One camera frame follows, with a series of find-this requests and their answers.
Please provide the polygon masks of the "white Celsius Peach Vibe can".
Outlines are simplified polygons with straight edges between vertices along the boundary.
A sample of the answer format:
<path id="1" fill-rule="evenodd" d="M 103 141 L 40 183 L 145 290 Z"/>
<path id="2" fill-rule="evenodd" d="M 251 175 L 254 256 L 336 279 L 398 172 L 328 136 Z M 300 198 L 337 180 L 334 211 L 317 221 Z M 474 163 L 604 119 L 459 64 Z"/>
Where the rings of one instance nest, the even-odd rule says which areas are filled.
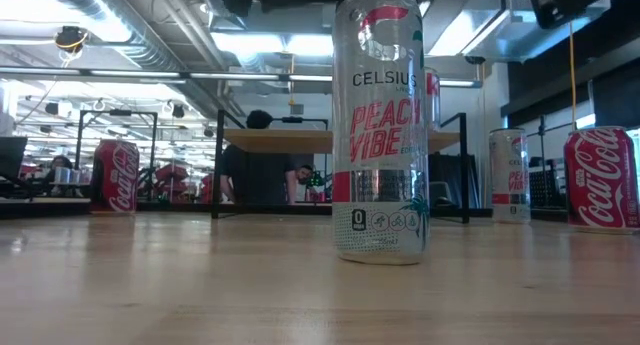
<path id="1" fill-rule="evenodd" d="M 489 134 L 489 155 L 493 220 L 497 223 L 529 223 L 531 196 L 524 130 L 492 130 Z"/>
<path id="2" fill-rule="evenodd" d="M 332 226 L 340 258 L 422 261 L 428 119 L 417 0 L 341 0 L 333 28 Z"/>

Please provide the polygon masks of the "silver Diet Coke can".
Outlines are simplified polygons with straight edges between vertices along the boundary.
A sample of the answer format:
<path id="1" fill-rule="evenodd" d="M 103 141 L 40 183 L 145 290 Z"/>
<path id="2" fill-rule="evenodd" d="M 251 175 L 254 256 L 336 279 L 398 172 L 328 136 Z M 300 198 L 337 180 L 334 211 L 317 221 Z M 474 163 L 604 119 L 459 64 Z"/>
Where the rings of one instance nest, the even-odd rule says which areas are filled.
<path id="1" fill-rule="evenodd" d="M 435 69 L 425 68 L 425 88 L 428 128 L 437 132 L 441 125 L 440 78 Z"/>

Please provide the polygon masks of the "red Coca-Cola can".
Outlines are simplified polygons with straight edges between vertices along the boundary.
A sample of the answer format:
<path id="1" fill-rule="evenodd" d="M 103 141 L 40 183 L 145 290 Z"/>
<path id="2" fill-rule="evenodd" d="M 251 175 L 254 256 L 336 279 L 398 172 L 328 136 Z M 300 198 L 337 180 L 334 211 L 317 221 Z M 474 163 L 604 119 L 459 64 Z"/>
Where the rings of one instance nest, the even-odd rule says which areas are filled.
<path id="1" fill-rule="evenodd" d="M 94 152 L 90 212 L 133 214 L 137 206 L 140 155 L 134 143 L 101 140 Z"/>
<path id="2" fill-rule="evenodd" d="M 568 224 L 580 231 L 640 233 L 633 143 L 616 126 L 580 129 L 564 145 Z"/>

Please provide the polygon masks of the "bright ceiling light panel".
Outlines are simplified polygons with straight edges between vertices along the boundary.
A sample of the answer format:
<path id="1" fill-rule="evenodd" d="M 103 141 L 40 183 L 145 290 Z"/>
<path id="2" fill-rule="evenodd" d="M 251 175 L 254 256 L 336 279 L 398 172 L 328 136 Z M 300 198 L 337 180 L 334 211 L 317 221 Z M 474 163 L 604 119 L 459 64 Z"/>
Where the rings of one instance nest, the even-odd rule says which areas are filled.
<path id="1" fill-rule="evenodd" d="M 212 32 L 211 37 L 219 50 L 236 55 L 285 52 L 298 56 L 332 56 L 334 52 L 332 37 L 324 34 L 285 37 L 276 34 Z"/>

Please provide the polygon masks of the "long ceiling light strip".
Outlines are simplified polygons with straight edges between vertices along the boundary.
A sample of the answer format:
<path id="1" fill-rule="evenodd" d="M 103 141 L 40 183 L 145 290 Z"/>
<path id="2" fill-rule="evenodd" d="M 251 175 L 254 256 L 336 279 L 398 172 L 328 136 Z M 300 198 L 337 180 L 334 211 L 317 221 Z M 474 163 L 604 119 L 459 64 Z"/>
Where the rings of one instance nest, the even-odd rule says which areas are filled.
<path id="1" fill-rule="evenodd" d="M 134 71 L 79 68 L 15 67 L 0 66 L 0 75 L 25 75 L 37 77 L 99 77 L 145 80 L 232 80 L 266 82 L 331 82 L 331 75 L 303 75 L 284 73 L 229 73 L 229 72 L 170 72 Z"/>

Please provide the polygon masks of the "person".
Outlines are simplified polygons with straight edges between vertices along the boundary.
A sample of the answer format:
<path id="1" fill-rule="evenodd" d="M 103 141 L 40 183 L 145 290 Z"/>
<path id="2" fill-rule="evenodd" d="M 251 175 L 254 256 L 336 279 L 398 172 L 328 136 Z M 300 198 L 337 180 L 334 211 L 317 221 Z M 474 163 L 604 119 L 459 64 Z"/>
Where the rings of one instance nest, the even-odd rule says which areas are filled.
<path id="1" fill-rule="evenodd" d="M 72 173 L 73 165 L 71 161 L 63 155 L 58 155 L 52 160 L 50 171 L 46 176 L 46 182 L 68 184 L 71 181 Z"/>
<path id="2" fill-rule="evenodd" d="M 250 153 L 229 145 L 217 161 L 221 192 L 237 205 L 294 205 L 296 170 L 289 154 Z"/>
<path id="3" fill-rule="evenodd" d="M 310 184 L 314 170 L 310 165 L 301 165 L 296 170 L 294 201 L 305 201 L 307 196 L 316 194 L 315 188 Z"/>

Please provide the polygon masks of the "red bulky background object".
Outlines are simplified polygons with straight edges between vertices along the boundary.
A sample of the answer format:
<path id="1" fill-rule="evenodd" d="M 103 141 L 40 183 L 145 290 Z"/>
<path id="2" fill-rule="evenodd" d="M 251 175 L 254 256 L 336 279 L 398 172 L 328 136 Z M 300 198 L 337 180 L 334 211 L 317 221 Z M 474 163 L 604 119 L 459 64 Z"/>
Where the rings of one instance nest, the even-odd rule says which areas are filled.
<path id="1" fill-rule="evenodd" d="M 184 194 L 189 187 L 185 183 L 188 178 L 187 169 L 178 165 L 165 165 L 155 171 L 154 189 L 161 202 L 184 202 Z"/>

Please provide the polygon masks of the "black equipment case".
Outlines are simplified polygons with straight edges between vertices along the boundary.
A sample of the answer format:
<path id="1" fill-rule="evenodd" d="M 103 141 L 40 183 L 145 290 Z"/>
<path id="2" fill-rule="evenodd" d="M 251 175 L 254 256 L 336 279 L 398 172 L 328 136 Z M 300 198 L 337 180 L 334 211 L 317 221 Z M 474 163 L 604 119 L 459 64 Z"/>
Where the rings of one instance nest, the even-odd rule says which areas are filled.
<path id="1" fill-rule="evenodd" d="M 430 154 L 429 182 L 443 182 L 447 184 L 448 193 L 445 197 L 453 204 L 462 205 L 462 164 L 459 155 Z M 479 194 L 479 177 L 474 155 L 467 156 L 468 198 L 470 208 L 481 206 Z"/>

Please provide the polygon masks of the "black tripod stand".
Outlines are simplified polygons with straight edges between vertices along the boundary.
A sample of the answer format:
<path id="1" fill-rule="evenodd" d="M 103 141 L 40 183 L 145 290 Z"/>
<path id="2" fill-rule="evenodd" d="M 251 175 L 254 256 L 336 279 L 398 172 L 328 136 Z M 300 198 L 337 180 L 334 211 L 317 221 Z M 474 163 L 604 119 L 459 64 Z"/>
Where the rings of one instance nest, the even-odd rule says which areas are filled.
<path id="1" fill-rule="evenodd" d="M 523 125 L 527 135 L 529 159 L 560 159 L 564 157 L 564 144 L 572 131 L 571 118 L 545 115 Z"/>

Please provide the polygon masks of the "black monitor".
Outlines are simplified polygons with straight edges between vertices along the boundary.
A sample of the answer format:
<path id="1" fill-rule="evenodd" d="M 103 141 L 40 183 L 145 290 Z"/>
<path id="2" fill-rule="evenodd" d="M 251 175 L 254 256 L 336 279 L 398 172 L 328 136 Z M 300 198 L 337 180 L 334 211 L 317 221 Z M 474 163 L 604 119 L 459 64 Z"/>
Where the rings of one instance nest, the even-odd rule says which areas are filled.
<path id="1" fill-rule="evenodd" d="M 22 184 L 19 179 L 27 137 L 0 137 L 0 177 Z"/>

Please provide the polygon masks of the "black background station frame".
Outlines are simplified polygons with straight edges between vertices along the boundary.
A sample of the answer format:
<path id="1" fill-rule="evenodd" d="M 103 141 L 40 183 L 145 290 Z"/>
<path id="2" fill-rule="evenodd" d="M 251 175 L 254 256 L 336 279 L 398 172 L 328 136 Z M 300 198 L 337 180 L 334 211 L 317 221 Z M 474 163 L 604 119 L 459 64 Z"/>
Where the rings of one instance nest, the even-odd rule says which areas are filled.
<path id="1" fill-rule="evenodd" d="M 320 135 L 309 135 L 301 140 L 301 144 L 295 143 L 294 154 L 291 156 L 294 162 L 295 180 L 296 170 L 301 165 L 310 165 L 314 170 L 314 175 L 310 184 L 315 188 L 315 195 L 308 195 L 305 201 L 298 201 L 298 204 L 321 204 L 330 202 L 331 180 L 329 173 L 329 155 L 331 153 L 331 137 L 329 132 L 329 121 L 326 119 L 309 119 L 300 116 L 288 116 L 276 118 L 284 124 L 304 124 L 321 123 L 324 129 Z"/>
<path id="2" fill-rule="evenodd" d="M 83 132 L 86 126 L 89 123 L 84 121 L 84 117 L 88 114 L 92 114 L 98 119 L 103 114 L 112 116 L 112 117 L 131 117 L 133 115 L 139 115 L 143 117 L 150 117 L 152 122 L 152 135 L 151 135 L 151 144 L 150 155 L 149 155 L 149 166 L 146 168 L 146 171 L 143 173 L 143 180 L 146 181 L 146 186 L 144 189 L 146 190 L 146 201 L 151 202 L 154 190 L 153 190 L 153 175 L 155 172 L 155 160 L 156 160 L 156 139 L 157 139 L 157 130 L 158 130 L 158 113 L 152 111 L 134 111 L 134 110 L 125 110 L 125 109 L 113 109 L 113 110 L 81 110 L 79 114 L 79 124 L 76 138 L 76 148 L 75 148 L 75 159 L 74 159 L 74 169 L 79 170 L 81 165 L 81 148 L 83 141 Z"/>

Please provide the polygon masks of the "wooden shelf with black frame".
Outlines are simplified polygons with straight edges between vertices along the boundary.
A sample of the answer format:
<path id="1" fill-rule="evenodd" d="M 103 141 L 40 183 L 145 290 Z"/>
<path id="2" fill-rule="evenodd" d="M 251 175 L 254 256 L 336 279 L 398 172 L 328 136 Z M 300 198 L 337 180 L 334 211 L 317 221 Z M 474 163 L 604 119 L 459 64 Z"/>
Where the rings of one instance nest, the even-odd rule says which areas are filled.
<path id="1" fill-rule="evenodd" d="M 435 132 L 429 138 L 429 150 L 436 153 L 457 144 L 460 149 L 460 205 L 453 209 L 436 209 L 431 212 L 436 217 L 459 217 L 463 224 L 470 222 L 470 186 L 468 154 L 467 116 L 460 112 L 444 121 L 445 125 L 458 123 L 456 132 Z M 225 110 L 220 110 L 216 117 L 215 156 L 222 155 L 224 140 L 248 152 L 286 153 L 286 154 L 328 154 L 332 150 L 332 132 L 329 130 L 252 130 L 245 128 Z M 221 178 L 218 170 L 214 171 L 214 194 L 211 217 L 217 219 L 221 213 L 232 214 L 294 214 L 294 209 L 286 207 L 222 205 L 220 203 Z"/>

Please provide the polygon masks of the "silver ventilation duct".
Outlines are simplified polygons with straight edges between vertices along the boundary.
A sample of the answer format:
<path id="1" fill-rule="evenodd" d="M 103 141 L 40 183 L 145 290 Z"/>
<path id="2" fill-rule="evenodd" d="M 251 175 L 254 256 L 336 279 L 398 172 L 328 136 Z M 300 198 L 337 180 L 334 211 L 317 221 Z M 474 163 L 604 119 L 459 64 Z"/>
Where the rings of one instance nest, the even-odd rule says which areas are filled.
<path id="1" fill-rule="evenodd" d="M 186 66 L 127 0 L 56 0 L 79 12 L 85 27 L 139 68 L 180 71 Z"/>

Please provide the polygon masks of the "black metal table frame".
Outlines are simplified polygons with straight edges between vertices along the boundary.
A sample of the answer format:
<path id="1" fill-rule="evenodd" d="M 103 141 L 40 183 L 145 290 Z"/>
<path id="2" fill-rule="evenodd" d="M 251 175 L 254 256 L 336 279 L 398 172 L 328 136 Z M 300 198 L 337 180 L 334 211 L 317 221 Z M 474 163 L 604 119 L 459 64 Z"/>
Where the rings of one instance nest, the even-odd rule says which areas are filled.
<path id="1" fill-rule="evenodd" d="M 161 204 L 142 202 L 137 205 L 136 212 L 168 212 L 168 213 L 211 213 L 210 204 Z M 277 215 L 320 215 L 332 214 L 330 204 L 297 205 L 297 206 L 251 206 L 242 207 L 233 204 L 219 204 L 219 214 L 277 214 Z M 36 198 L 28 201 L 0 201 L 0 220 L 20 218 L 43 218 L 60 216 L 79 216 L 90 213 L 90 204 L 85 199 L 49 199 Z M 567 222 L 568 215 L 561 209 L 533 209 L 532 220 Z"/>

